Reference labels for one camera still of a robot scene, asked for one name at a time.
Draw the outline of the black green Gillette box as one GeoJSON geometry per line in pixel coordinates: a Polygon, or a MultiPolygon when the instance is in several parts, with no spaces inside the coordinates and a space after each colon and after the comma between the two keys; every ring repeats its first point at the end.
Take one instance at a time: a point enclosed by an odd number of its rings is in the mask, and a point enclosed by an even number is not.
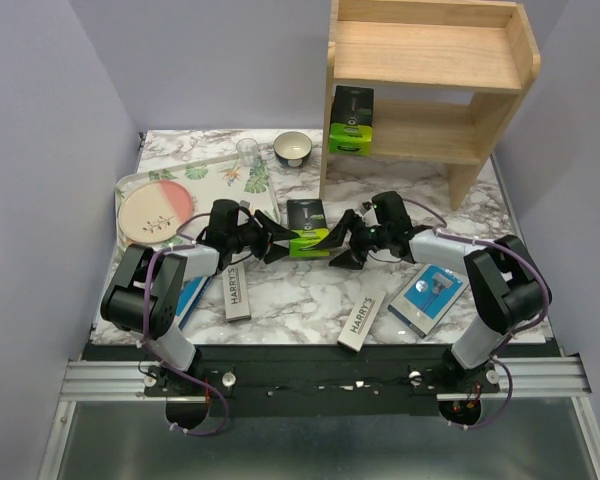
{"type": "Polygon", "coordinates": [[[286,202],[288,229],[298,237],[289,241],[289,255],[295,259],[329,257],[328,250],[314,246],[329,234],[323,203],[320,199],[292,199],[286,202]]]}
{"type": "Polygon", "coordinates": [[[373,137],[374,90],[337,85],[331,107],[329,152],[368,156],[373,137]]]}

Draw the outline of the aluminium rail frame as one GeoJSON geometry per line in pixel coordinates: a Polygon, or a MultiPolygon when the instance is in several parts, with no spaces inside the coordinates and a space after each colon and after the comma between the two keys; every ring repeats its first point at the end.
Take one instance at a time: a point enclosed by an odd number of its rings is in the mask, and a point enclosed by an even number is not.
{"type": "MultiPolygon", "coordinates": [[[[600,479],[600,430],[587,396],[592,393],[577,356],[504,358],[513,381],[513,398],[570,398],[595,475],[600,479]]],[[[137,361],[71,361],[45,449],[40,479],[56,479],[79,402],[149,402],[137,361]]]]}

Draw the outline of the pink and cream plate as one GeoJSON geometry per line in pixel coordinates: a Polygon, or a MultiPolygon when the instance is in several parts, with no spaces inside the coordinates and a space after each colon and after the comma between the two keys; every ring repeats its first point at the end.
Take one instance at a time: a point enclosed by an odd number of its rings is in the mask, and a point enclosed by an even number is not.
{"type": "Polygon", "coordinates": [[[118,211],[118,226],[131,242],[157,244],[173,237],[194,211],[189,191],[172,180],[151,181],[132,191],[118,211]]]}

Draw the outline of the dark ceramic bowl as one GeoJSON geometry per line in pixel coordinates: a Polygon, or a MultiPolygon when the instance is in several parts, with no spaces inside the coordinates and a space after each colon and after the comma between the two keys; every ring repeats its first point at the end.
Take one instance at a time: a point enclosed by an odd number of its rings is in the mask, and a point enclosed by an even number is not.
{"type": "Polygon", "coordinates": [[[273,142],[274,154],[279,163],[288,168],[304,166],[313,149],[311,139],[298,131],[284,132],[273,142]]]}

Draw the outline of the left blue razor package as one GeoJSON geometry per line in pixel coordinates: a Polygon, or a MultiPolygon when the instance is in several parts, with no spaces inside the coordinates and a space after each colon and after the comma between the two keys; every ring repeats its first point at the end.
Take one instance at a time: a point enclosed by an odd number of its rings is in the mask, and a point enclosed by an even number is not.
{"type": "Polygon", "coordinates": [[[183,286],[174,316],[174,323],[180,330],[185,328],[211,280],[212,277],[199,277],[188,281],[183,286]]]}

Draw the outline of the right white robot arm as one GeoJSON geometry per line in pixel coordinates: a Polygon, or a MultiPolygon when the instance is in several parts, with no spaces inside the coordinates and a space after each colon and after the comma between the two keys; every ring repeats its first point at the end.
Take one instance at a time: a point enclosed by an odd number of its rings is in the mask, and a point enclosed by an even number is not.
{"type": "Polygon", "coordinates": [[[415,225],[395,191],[373,196],[368,206],[374,225],[348,209],[315,248],[348,244],[330,261],[332,267],[360,270],[369,253],[387,250],[401,261],[436,265],[468,278],[477,315],[434,370],[447,389],[465,390],[491,355],[547,316],[551,290],[519,237],[469,239],[446,234],[443,226],[415,225]]]}

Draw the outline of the wooden two-tier shelf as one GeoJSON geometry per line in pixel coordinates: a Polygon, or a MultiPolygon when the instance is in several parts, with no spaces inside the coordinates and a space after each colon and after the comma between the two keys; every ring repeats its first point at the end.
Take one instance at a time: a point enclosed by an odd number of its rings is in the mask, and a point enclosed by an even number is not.
{"type": "Polygon", "coordinates": [[[513,1],[334,1],[324,114],[337,85],[376,96],[375,157],[445,165],[457,210],[541,69],[525,7],[513,1]]]}

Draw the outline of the blue razor package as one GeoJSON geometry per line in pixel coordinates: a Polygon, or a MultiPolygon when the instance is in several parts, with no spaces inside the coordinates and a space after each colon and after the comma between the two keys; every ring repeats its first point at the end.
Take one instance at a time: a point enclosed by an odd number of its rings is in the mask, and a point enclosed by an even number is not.
{"type": "Polygon", "coordinates": [[[428,264],[389,303],[388,311],[425,338],[468,285],[465,276],[428,264]]]}
{"type": "Polygon", "coordinates": [[[188,281],[183,286],[174,316],[174,323],[180,330],[185,328],[211,280],[212,277],[199,277],[188,281]]]}

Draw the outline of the right blue razor package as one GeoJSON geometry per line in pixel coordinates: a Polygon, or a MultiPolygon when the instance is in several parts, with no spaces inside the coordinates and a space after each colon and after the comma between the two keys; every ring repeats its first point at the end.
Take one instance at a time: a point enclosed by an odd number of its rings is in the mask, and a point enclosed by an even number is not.
{"type": "Polygon", "coordinates": [[[389,303],[388,311],[425,338],[468,285],[465,276],[428,264],[389,303]]]}

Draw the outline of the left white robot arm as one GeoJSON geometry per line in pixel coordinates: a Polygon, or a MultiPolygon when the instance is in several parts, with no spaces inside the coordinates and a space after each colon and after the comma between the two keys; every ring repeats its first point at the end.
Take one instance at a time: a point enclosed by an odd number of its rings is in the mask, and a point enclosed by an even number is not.
{"type": "Polygon", "coordinates": [[[174,324],[184,283],[222,273],[245,250],[270,264],[289,255],[282,241],[298,237],[234,200],[214,201],[206,217],[208,224],[190,244],[161,250],[128,246],[100,304],[103,319],[134,333],[139,345],[169,368],[167,382],[181,395],[194,393],[202,380],[195,365],[201,355],[174,324]]]}

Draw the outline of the leaf-patterned tray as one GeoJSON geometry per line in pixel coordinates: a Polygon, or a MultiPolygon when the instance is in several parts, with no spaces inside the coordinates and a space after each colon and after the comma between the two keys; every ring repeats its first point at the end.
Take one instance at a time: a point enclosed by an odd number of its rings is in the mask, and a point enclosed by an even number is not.
{"type": "Polygon", "coordinates": [[[280,222],[273,185],[263,161],[253,166],[244,166],[235,154],[202,160],[172,167],[160,167],[147,173],[129,175],[115,187],[115,209],[117,227],[117,247],[124,250],[136,242],[128,240],[118,226],[118,211],[124,199],[135,189],[151,181],[172,180],[184,186],[194,201],[194,211],[169,240],[157,244],[145,244],[154,249],[181,245],[189,237],[195,237],[205,225],[201,216],[207,214],[217,199],[230,199],[239,203],[249,201],[252,211],[262,211],[269,218],[280,222]]]}

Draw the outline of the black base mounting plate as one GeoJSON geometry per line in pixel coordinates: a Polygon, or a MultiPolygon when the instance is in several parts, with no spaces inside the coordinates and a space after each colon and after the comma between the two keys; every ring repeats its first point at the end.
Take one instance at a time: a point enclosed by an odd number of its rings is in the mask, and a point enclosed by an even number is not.
{"type": "Polygon", "coordinates": [[[201,431],[224,420],[358,415],[443,416],[476,424],[485,400],[513,395],[504,358],[561,357],[555,341],[513,344],[467,379],[436,379],[446,345],[205,345],[192,375],[128,347],[90,347],[83,361],[137,361],[144,393],[173,427],[201,431]]]}

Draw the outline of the clear plastic cup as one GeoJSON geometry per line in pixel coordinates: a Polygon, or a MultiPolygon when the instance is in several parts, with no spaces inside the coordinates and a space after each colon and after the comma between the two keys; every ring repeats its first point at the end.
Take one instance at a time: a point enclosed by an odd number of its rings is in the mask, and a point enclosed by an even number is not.
{"type": "Polygon", "coordinates": [[[259,159],[259,144],[252,138],[243,138],[236,143],[239,161],[244,166],[253,166],[259,159]]]}

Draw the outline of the white harry's box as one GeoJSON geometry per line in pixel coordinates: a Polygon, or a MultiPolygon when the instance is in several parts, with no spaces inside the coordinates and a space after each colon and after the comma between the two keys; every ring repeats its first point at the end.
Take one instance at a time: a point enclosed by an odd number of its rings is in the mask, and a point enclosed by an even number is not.
{"type": "Polygon", "coordinates": [[[337,343],[354,352],[362,348],[379,312],[386,292],[366,286],[361,289],[354,306],[338,336],[337,343]]]}
{"type": "Polygon", "coordinates": [[[244,265],[230,265],[222,273],[225,318],[228,322],[251,318],[244,265]]]}

